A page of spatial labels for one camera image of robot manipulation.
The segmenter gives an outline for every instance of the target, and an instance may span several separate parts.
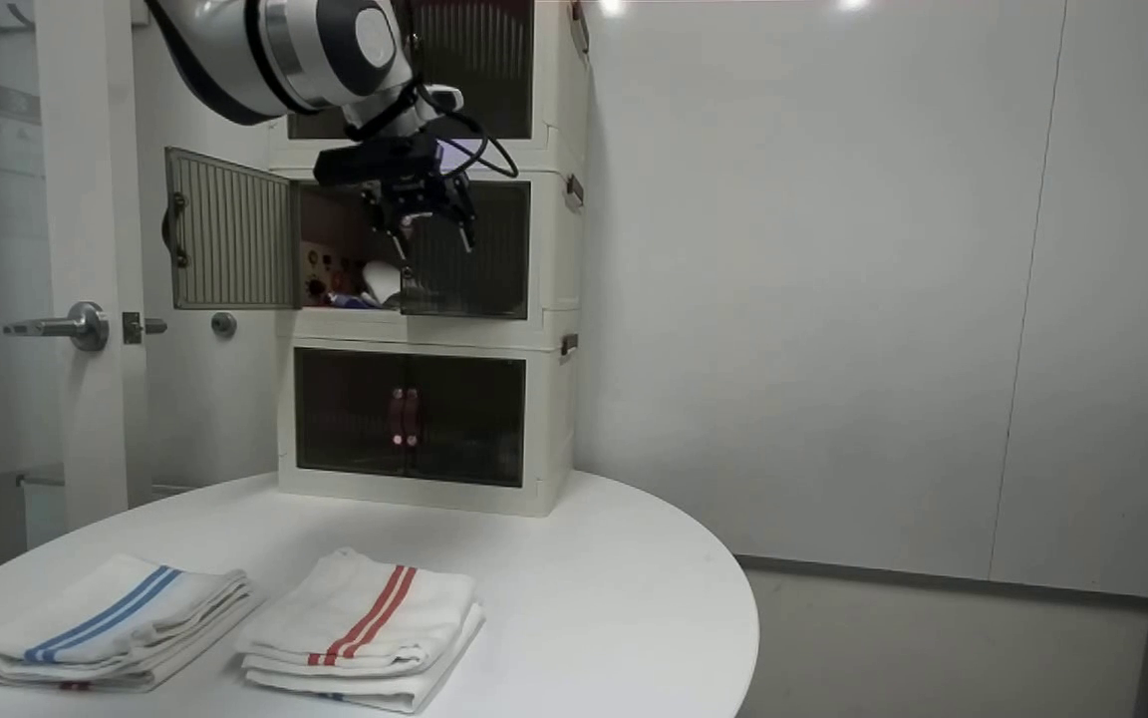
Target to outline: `white shelving unit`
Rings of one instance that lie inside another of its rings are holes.
[[[167,152],[174,308],[287,309],[280,488],[542,513],[574,438],[586,25],[574,0],[418,13],[425,78],[519,160],[471,174],[478,248],[418,222],[398,301],[338,308],[396,250],[358,195],[312,182],[341,131],[276,123],[272,172]]]

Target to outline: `white table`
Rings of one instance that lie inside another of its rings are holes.
[[[487,631],[425,718],[732,718],[758,663],[758,607],[730,551],[635,488],[574,476],[544,518],[283,494],[240,480],[65,534],[0,566],[0,615],[32,609],[115,551],[190,569],[241,566],[268,597],[329,547],[478,583]],[[252,690],[231,639],[154,692],[5,690],[0,718],[358,718]]]

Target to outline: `floor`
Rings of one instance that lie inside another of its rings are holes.
[[[742,718],[1148,718],[1148,607],[835,569],[750,569]]]

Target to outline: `door handle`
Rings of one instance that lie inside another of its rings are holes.
[[[99,313],[99,301],[71,301],[65,319],[9,321],[5,333],[59,333],[71,339],[77,352],[99,355],[106,348],[106,319]]]
[[[167,198],[167,210],[164,210],[164,242],[167,242],[167,250],[170,250],[170,268],[187,268],[187,250],[184,250],[184,242],[178,242],[178,216],[184,216],[184,208],[187,208],[187,195],[184,190],[170,190],[170,198]]]
[[[392,446],[418,446],[418,385],[396,385],[386,400],[386,436]]]

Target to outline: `towel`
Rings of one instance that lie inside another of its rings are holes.
[[[160,687],[252,607],[241,569],[196,574],[115,555],[0,631],[0,683]]]
[[[475,587],[462,574],[386,566],[334,551],[240,639],[248,668],[304,676],[423,674],[462,632]]]
[[[392,712],[416,712],[423,710],[441,683],[450,676],[450,668],[459,666],[459,656],[465,654],[471,639],[481,631],[487,615],[475,602],[465,609],[462,631],[455,632],[455,640],[445,644],[445,654],[425,666],[423,674],[396,674],[396,676],[304,676],[304,674],[276,674],[276,668],[255,668],[241,666],[241,676],[252,687],[268,687],[268,690],[283,690],[283,692],[312,692],[312,698],[325,698],[325,700],[350,700],[350,706],[372,706],[372,710],[392,710]]]

